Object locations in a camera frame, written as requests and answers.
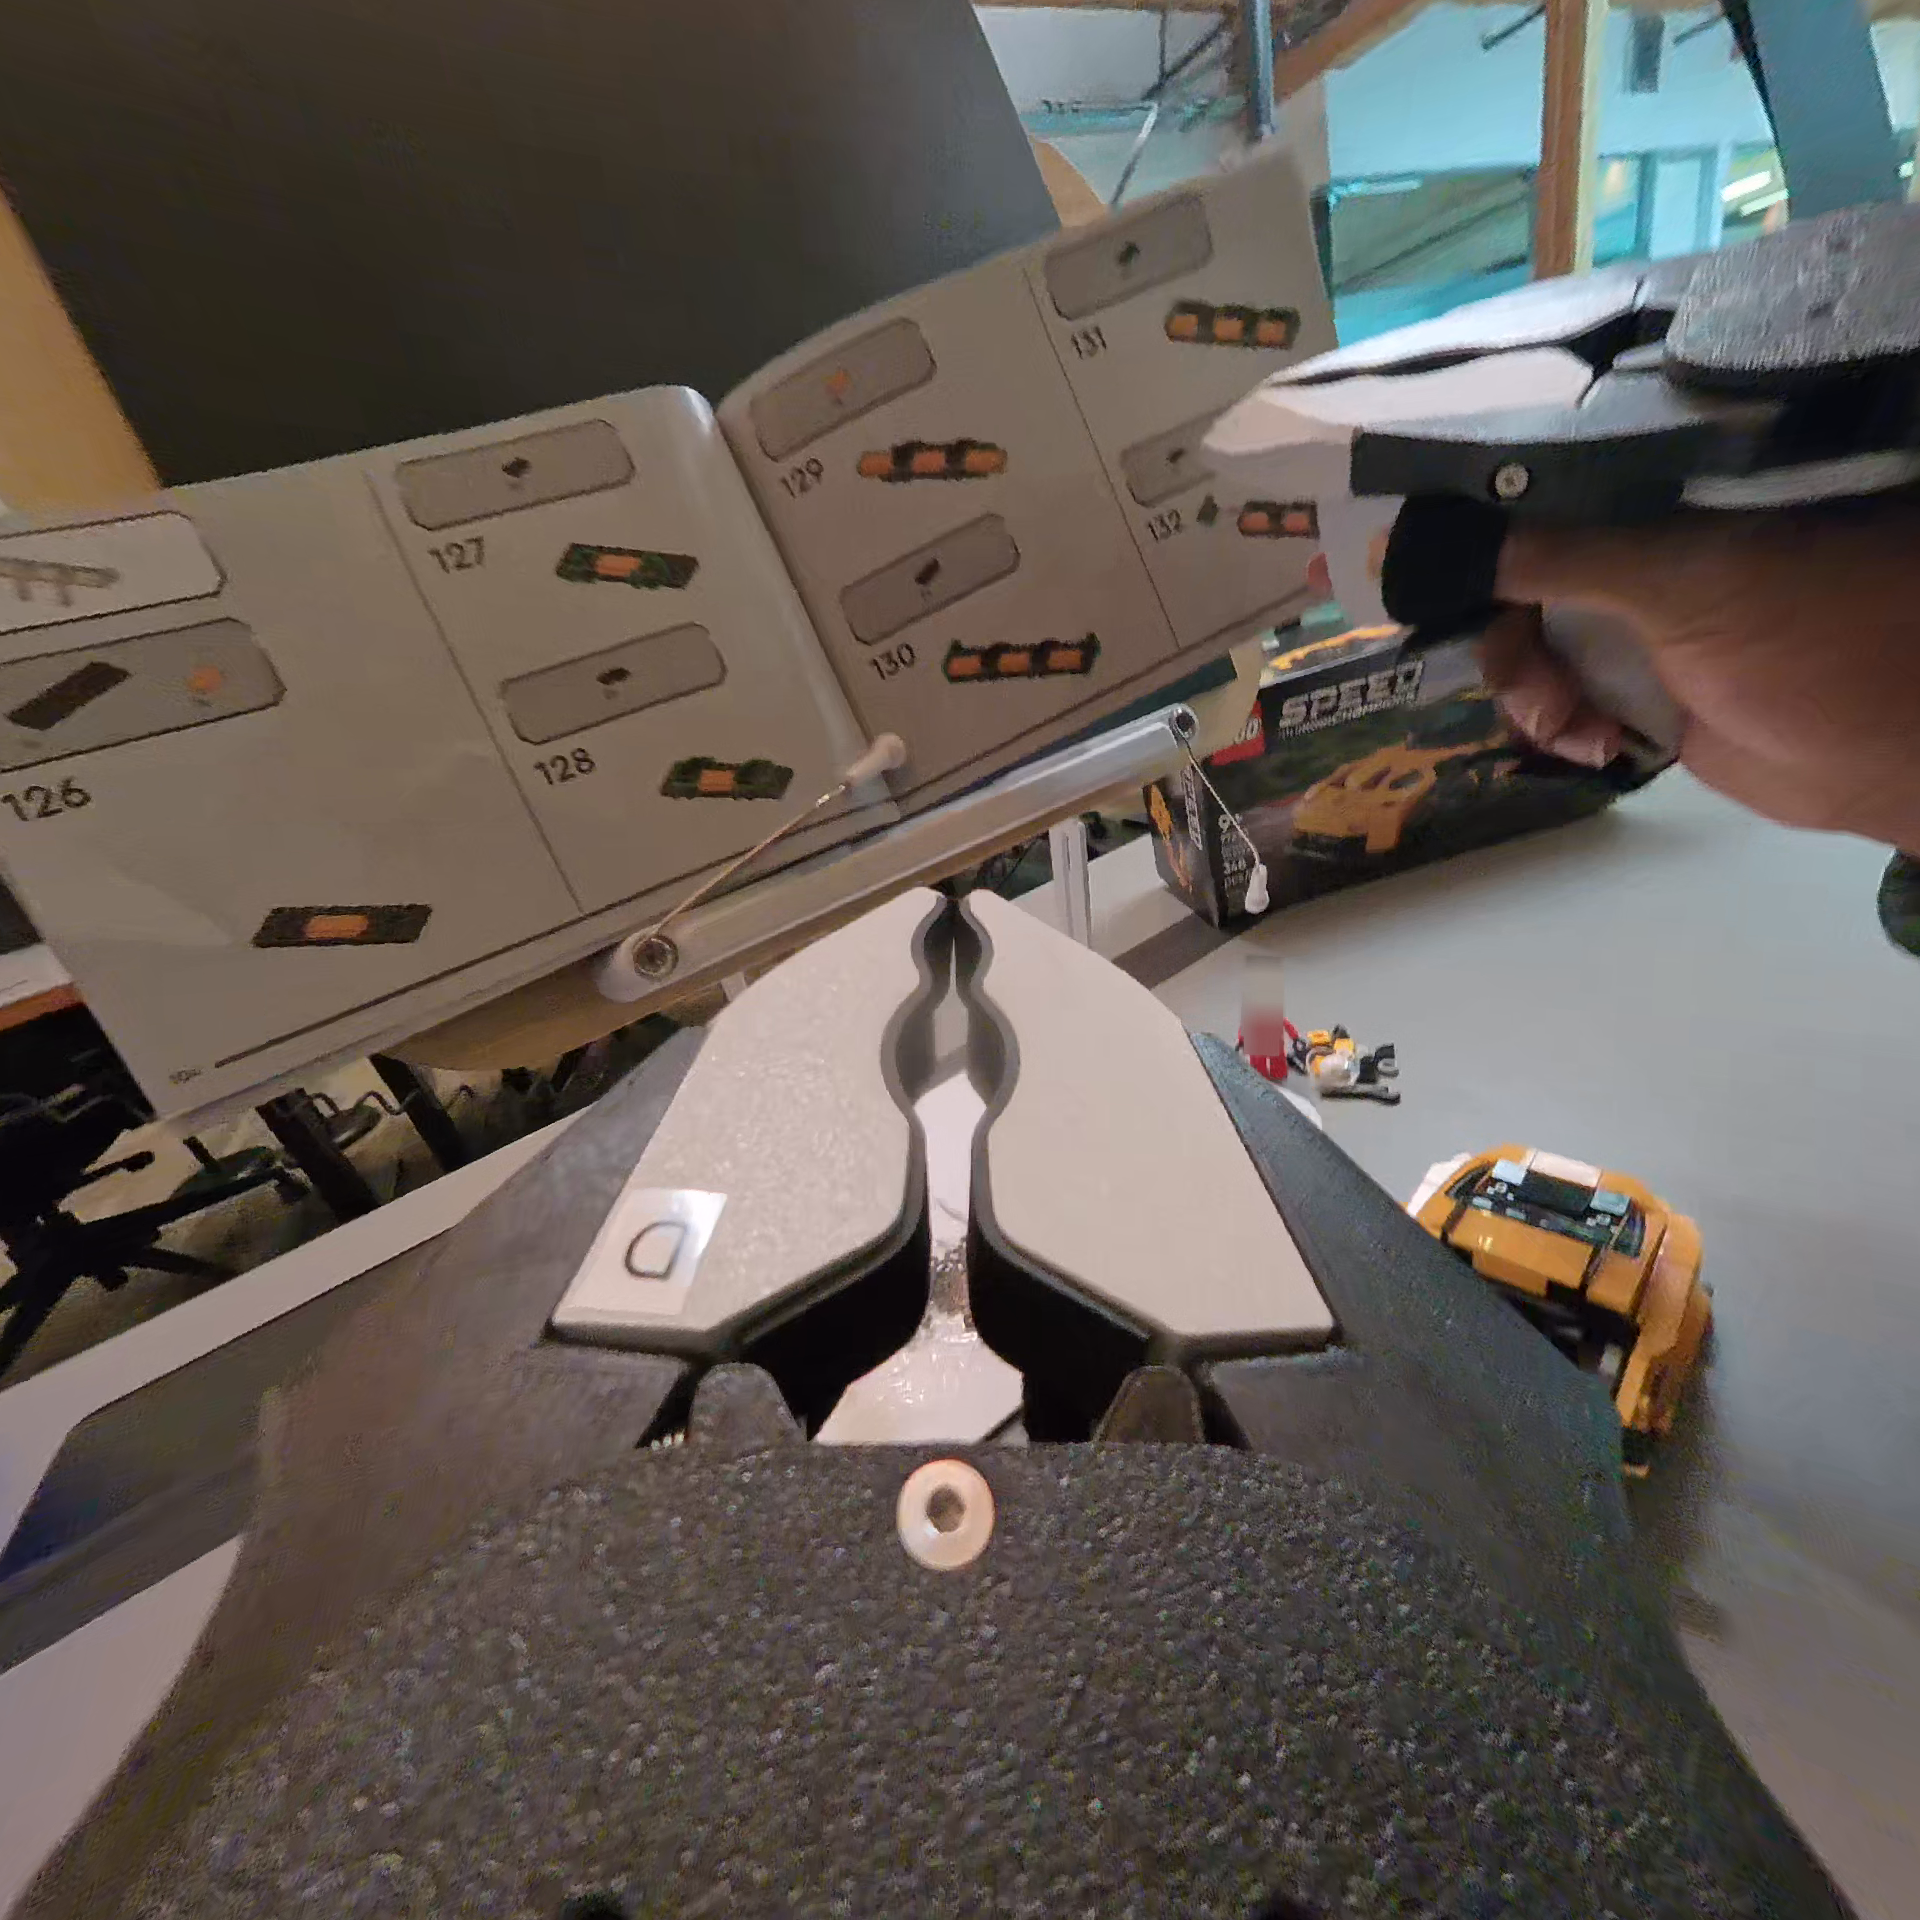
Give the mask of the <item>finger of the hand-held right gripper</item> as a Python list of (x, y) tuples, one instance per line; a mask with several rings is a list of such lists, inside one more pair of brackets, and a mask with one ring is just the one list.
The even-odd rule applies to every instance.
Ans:
[(1615, 262), (1551, 276), (1364, 342), (1331, 348), (1274, 376), (1315, 387), (1365, 376), (1444, 373), (1503, 355), (1564, 353), (1591, 373), (1665, 337), (1675, 311), (1675, 266)]
[(1218, 476), (1262, 497), (1359, 499), (1376, 490), (1353, 481), (1361, 434), (1564, 409), (1579, 402), (1591, 382), (1587, 364), (1450, 364), (1315, 382), (1272, 376), (1211, 421), (1203, 455)]

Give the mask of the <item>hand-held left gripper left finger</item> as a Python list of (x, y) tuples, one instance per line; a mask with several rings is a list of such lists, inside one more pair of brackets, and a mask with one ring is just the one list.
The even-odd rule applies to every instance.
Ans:
[(810, 1435), (931, 1299), (915, 1100), (952, 903), (915, 886), (781, 961), (691, 1067), (562, 1291), (552, 1338), (768, 1375)]

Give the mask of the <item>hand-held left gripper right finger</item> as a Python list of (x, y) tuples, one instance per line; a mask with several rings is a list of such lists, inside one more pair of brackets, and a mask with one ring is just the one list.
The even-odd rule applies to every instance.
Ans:
[(1139, 1369), (1326, 1351), (1335, 1318), (1184, 1023), (1022, 909), (960, 903), (971, 1327), (1034, 1443)]

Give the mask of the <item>lego set box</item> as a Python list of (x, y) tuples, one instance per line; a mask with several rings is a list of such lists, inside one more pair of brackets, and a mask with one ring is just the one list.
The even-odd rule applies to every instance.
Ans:
[[(1196, 773), (1142, 804), (1163, 885), (1232, 928), (1500, 842), (1569, 827), (1633, 795), (1662, 763), (1602, 770), (1540, 752), (1509, 726), (1465, 636), (1413, 650), (1392, 628), (1286, 636), (1256, 703)], [(1263, 873), (1263, 907), (1252, 903)]]

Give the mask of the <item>yellow lego car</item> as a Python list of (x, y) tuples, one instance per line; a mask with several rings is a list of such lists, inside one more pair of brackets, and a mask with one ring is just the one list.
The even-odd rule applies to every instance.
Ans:
[(1599, 1385), (1621, 1476), (1644, 1481), (1713, 1327), (1692, 1216), (1620, 1171), (1521, 1144), (1430, 1165), (1403, 1211)]

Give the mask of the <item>lego instruction booklet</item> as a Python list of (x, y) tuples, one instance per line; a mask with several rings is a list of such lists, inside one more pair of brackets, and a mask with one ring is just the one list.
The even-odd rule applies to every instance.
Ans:
[(1307, 601), (1213, 421), (1333, 342), (1268, 141), (649, 387), (4, 519), (4, 879), (157, 1117), (584, 966), (1161, 706)]

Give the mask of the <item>person's right hand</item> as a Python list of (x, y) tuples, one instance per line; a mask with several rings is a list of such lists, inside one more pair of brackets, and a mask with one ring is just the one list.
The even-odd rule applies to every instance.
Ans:
[(1906, 494), (1646, 527), (1524, 527), (1477, 642), (1534, 749), (1624, 740), (1546, 646), (1546, 612), (1621, 622), (1682, 716), (1694, 781), (1785, 829), (1917, 852), (1917, 508)]

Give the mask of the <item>wooden pillar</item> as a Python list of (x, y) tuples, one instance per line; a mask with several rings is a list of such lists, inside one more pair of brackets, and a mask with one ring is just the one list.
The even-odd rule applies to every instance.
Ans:
[(1542, 5), (1540, 160), (1534, 178), (1531, 275), (1591, 266), (1593, 102), (1603, 5)]

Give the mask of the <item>white book stand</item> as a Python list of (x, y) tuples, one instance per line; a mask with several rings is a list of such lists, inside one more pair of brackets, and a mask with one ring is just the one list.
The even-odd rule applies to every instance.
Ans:
[[(931, 890), (1039, 831), (1053, 839), (1053, 879), (1070, 892), (1066, 917), (1084, 923), (1085, 867), (1079, 813), (1122, 779), (1153, 779), (1194, 765), (1206, 744), (1200, 705), (1161, 705), (1112, 732), (1076, 743), (1011, 774), (936, 804), (903, 824), (863, 833), (781, 873), (805, 818), (773, 833), (704, 882), (656, 925), (626, 935), (591, 962), (591, 981), (608, 1003), (660, 1008), (671, 996), (717, 984), (722, 974), (773, 968), (859, 917), (911, 892)], [(948, 1243), (966, 1244), (970, 1213), (968, 1148), (956, 1127), (974, 1115), (968, 1098), (933, 1100), (933, 1141), (924, 1130), (930, 1259)]]

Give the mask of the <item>black office chair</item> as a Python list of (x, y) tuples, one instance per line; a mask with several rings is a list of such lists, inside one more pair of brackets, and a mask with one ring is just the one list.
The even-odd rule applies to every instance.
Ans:
[(107, 1292), (153, 1273), (222, 1285), (231, 1268), (163, 1247), (161, 1236), (243, 1195), (272, 1188), (286, 1204), (305, 1198), (291, 1165), (267, 1147), (211, 1154), (197, 1137), (185, 1147), (195, 1171), (166, 1198), (123, 1213), (78, 1216), (69, 1200), (109, 1176), (147, 1171), (149, 1151), (107, 1152), (151, 1115), (123, 1068), (91, 1061), (65, 1084), (5, 1092), (1, 1109), (1, 1244), (9, 1275), (1, 1287), (1, 1369), (33, 1340), (72, 1288)]

